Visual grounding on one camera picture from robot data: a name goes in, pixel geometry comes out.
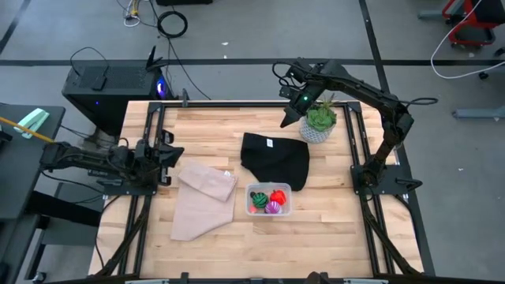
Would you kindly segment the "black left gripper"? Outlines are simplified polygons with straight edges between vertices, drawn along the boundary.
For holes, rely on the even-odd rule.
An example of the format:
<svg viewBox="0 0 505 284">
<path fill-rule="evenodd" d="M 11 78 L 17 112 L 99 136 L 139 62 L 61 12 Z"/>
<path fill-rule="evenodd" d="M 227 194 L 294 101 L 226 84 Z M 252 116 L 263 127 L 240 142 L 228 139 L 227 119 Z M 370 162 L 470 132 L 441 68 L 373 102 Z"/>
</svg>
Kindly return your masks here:
<svg viewBox="0 0 505 284">
<path fill-rule="evenodd" d="M 159 184 L 170 186 L 171 176 L 167 167 L 174 167 L 185 149 L 171 146 L 174 134 L 165 129 L 161 130 L 159 141 L 162 144 L 157 148 L 151 147 L 146 139 L 137 141 L 133 154 L 133 172 L 138 178 L 147 178 L 159 173 Z"/>
</svg>

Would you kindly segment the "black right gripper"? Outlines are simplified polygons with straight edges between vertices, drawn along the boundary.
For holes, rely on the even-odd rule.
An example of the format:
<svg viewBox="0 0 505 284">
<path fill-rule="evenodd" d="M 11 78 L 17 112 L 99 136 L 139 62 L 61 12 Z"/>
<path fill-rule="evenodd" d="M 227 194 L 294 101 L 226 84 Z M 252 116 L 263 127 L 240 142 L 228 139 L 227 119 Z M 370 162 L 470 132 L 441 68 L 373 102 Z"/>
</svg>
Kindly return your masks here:
<svg viewBox="0 0 505 284">
<path fill-rule="evenodd" d="M 322 64 L 314 66 L 295 62 L 286 72 L 288 79 L 294 79 L 302 87 L 295 87 L 294 83 L 281 83 L 280 96 L 288 99 L 289 106 L 284 108 L 285 117 L 281 121 L 280 127 L 285 128 L 288 125 L 299 121 L 307 110 L 314 104 L 319 96 L 325 90 L 325 80 L 319 77 L 322 71 Z"/>
</svg>

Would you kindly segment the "green watermelon toy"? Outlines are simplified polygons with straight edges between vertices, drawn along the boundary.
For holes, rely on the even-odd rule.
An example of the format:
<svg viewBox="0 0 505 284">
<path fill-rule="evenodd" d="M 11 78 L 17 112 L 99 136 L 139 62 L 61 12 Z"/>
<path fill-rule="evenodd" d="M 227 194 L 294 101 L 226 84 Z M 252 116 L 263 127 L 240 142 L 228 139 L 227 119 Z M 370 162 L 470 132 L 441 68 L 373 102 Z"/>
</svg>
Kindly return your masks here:
<svg viewBox="0 0 505 284">
<path fill-rule="evenodd" d="M 256 192 L 254 197 L 251 197 L 252 205 L 258 209 L 265 208 L 266 204 L 269 202 L 269 197 L 263 192 Z"/>
</svg>

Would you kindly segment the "clear plastic tupperware container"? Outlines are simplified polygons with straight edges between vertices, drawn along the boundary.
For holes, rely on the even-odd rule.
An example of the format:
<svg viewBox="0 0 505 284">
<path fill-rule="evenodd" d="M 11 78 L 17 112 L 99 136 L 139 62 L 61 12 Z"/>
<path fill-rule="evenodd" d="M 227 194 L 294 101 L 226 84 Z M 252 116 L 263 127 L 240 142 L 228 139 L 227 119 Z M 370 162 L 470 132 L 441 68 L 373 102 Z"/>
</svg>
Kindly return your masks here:
<svg viewBox="0 0 505 284">
<path fill-rule="evenodd" d="M 258 209 L 257 208 L 257 213 L 256 214 L 251 214 L 249 212 L 249 207 L 253 205 L 252 199 L 250 197 L 251 192 L 263 192 L 268 195 L 269 197 L 269 202 L 270 202 L 270 195 L 274 190 L 282 190 L 286 194 L 287 202 L 282 205 L 282 213 L 281 214 L 266 214 L 263 209 Z M 284 217 L 288 216 L 292 212 L 292 204 L 293 204 L 293 198 L 291 194 L 291 187 L 286 184 L 286 183 L 273 183 L 273 182 L 267 182 L 267 183 L 255 183 L 255 184 L 250 184 L 246 187 L 245 191 L 245 209 L 246 213 L 251 216 L 255 217 Z"/>
</svg>

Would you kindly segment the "potted green succulent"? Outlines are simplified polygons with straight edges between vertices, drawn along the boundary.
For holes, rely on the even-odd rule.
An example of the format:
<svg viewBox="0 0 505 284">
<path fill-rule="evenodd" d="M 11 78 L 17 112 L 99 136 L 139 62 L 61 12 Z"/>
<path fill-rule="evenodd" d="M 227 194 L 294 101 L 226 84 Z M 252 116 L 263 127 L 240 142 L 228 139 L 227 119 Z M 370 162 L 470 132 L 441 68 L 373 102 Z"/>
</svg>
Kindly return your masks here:
<svg viewBox="0 0 505 284">
<path fill-rule="evenodd" d="M 321 103 L 311 106 L 301 120 L 300 134 L 308 143 L 323 143 L 336 125 L 336 113 L 333 111 L 335 94 L 324 98 Z"/>
</svg>

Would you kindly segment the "black cloth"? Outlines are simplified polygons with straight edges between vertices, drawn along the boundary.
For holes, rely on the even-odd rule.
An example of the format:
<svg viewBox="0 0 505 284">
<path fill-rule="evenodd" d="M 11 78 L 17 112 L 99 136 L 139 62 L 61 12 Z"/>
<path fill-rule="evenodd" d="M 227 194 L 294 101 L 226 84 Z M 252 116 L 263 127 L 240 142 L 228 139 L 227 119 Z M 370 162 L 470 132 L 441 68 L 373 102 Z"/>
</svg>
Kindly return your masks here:
<svg viewBox="0 0 505 284">
<path fill-rule="evenodd" d="M 259 182 L 286 183 L 295 192 L 305 187 L 310 162 L 306 142 L 244 133 L 240 157 Z"/>
</svg>

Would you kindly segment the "beige folded cloth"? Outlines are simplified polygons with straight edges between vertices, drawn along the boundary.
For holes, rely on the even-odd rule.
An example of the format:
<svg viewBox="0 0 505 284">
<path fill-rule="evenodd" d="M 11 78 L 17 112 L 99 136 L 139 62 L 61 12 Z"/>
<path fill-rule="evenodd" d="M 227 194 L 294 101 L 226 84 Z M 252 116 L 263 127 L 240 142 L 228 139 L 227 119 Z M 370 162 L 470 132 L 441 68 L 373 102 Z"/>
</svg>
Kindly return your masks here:
<svg viewBox="0 0 505 284">
<path fill-rule="evenodd" d="M 193 241 L 233 221 L 236 176 L 188 161 L 178 174 L 178 197 L 170 238 Z"/>
</svg>

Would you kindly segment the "black computer tower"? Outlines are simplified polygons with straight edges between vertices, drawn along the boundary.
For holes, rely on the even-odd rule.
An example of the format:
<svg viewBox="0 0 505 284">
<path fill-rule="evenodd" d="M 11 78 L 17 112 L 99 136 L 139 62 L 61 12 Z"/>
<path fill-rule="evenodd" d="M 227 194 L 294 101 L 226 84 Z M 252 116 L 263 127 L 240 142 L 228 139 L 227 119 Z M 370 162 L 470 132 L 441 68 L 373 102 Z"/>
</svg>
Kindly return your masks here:
<svg viewBox="0 0 505 284">
<path fill-rule="evenodd" d="M 62 95 L 96 128 L 118 136 L 130 101 L 174 98 L 161 70 L 161 59 L 154 55 L 152 49 L 144 61 L 102 60 L 72 65 Z"/>
</svg>

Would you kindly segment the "mint green stapler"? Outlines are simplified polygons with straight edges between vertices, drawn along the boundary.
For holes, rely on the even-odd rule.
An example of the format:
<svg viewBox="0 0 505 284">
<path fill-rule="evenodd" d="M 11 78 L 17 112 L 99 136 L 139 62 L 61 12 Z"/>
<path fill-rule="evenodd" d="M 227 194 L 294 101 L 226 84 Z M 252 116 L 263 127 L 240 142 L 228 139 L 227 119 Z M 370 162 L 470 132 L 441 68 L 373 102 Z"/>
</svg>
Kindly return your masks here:
<svg viewBox="0 0 505 284">
<path fill-rule="evenodd" d="M 31 113 L 22 118 L 18 125 L 21 125 L 33 132 L 37 132 L 42 124 L 49 118 L 50 114 L 41 108 L 34 109 Z"/>
</svg>

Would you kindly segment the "yellow rod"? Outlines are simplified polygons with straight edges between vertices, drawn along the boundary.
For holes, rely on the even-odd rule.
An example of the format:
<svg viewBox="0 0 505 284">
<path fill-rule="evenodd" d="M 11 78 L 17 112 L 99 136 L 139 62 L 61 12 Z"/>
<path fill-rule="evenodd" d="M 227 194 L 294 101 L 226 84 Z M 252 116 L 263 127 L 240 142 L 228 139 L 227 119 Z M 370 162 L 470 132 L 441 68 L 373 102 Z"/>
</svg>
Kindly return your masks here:
<svg viewBox="0 0 505 284">
<path fill-rule="evenodd" d="M 1 121 L 1 122 L 6 123 L 6 124 L 8 124 L 8 125 L 11 125 L 12 127 L 16 127 L 16 128 L 18 128 L 18 129 L 21 129 L 23 132 L 26 132 L 26 133 L 32 134 L 34 137 L 36 137 L 36 138 L 38 138 L 38 139 L 40 139 L 40 140 L 43 140 L 43 141 L 45 141 L 45 142 L 47 142 L 47 143 L 52 144 L 52 143 L 54 143 L 54 142 L 55 142 L 53 139 L 51 139 L 51 138 L 49 138 L 49 137 L 47 137 L 47 136 L 44 136 L 44 135 L 42 135 L 42 134 L 39 134 L 39 133 L 37 133 L 37 132 L 34 132 L 34 131 L 32 131 L 32 130 L 30 130 L 30 129 L 28 129 L 28 128 L 26 128 L 26 127 L 22 126 L 22 125 L 19 125 L 19 124 L 17 124 L 17 123 L 15 123 L 15 122 L 13 122 L 13 121 L 10 121 L 10 120 L 9 120 L 9 119 L 7 119 L 7 118 L 4 118 L 4 117 L 1 117 L 1 116 L 0 116 L 0 121 Z"/>
</svg>

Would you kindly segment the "black desk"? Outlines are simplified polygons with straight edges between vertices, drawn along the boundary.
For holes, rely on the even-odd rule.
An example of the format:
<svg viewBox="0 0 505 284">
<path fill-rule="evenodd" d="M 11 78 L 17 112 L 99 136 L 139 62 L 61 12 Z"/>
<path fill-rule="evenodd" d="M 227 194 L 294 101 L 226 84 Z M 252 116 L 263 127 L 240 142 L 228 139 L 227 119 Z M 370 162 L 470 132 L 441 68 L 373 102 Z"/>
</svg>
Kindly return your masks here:
<svg viewBox="0 0 505 284">
<path fill-rule="evenodd" d="M 65 114 L 63 106 L 0 105 L 0 117 L 19 122 L 36 108 L 49 113 L 37 133 L 54 139 Z M 39 160 L 45 141 L 25 139 L 13 126 L 0 122 L 3 131 L 13 137 L 0 148 L 0 222 L 23 214 L 39 178 Z"/>
</svg>

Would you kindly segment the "grey table foot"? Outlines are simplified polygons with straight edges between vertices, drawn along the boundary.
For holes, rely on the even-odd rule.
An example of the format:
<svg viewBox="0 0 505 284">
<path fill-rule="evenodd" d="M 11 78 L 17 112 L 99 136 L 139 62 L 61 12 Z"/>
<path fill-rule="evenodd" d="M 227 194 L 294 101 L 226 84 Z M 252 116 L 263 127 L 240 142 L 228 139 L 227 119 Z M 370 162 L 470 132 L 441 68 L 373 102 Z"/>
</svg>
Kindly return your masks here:
<svg viewBox="0 0 505 284">
<path fill-rule="evenodd" d="M 420 20 L 427 20 L 427 19 L 446 20 L 447 19 L 447 17 L 444 15 L 442 10 L 434 10 L 434 9 L 419 11 L 417 13 L 417 18 Z"/>
<path fill-rule="evenodd" d="M 455 118 L 505 118 L 505 105 L 497 108 L 464 108 L 456 109 L 452 115 Z"/>
</svg>

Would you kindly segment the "red and black cart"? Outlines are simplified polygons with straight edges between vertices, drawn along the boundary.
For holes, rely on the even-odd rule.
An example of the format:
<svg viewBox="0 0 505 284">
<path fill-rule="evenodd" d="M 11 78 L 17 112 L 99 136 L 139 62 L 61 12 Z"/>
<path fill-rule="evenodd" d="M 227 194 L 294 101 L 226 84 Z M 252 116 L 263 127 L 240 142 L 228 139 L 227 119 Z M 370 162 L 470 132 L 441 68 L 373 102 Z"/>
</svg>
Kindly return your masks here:
<svg viewBox="0 0 505 284">
<path fill-rule="evenodd" d="M 449 0 L 442 16 L 452 25 L 453 47 L 481 47 L 494 43 L 494 28 L 505 24 L 505 7 L 501 0 Z"/>
</svg>

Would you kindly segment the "black aluminium table frame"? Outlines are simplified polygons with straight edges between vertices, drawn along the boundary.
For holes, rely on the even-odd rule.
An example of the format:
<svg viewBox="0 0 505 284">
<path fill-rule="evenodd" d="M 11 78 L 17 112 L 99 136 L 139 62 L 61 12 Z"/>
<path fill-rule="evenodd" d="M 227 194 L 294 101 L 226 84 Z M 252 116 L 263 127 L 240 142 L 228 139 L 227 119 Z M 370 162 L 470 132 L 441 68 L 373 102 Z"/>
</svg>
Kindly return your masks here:
<svg viewBox="0 0 505 284">
<path fill-rule="evenodd" d="M 255 178 L 240 163 L 241 140 L 245 133 L 298 138 L 297 125 L 280 127 L 283 108 L 282 101 L 196 101 L 188 107 L 173 102 L 163 117 L 154 117 L 184 148 L 181 163 L 197 161 L 237 177 L 234 218 L 196 240 L 174 241 L 178 183 L 160 187 L 151 202 L 144 244 L 129 250 L 127 272 L 133 272 L 137 257 L 141 278 L 170 283 L 183 273 L 190 282 L 289 284 L 314 271 L 332 278 L 369 278 L 374 267 L 399 272 L 387 263 L 380 243 L 368 241 L 350 176 L 351 166 L 362 163 L 382 140 L 380 115 L 370 106 L 338 104 L 329 139 L 309 149 L 307 183 L 293 195 L 290 215 L 251 214 L 245 195 Z"/>
</svg>

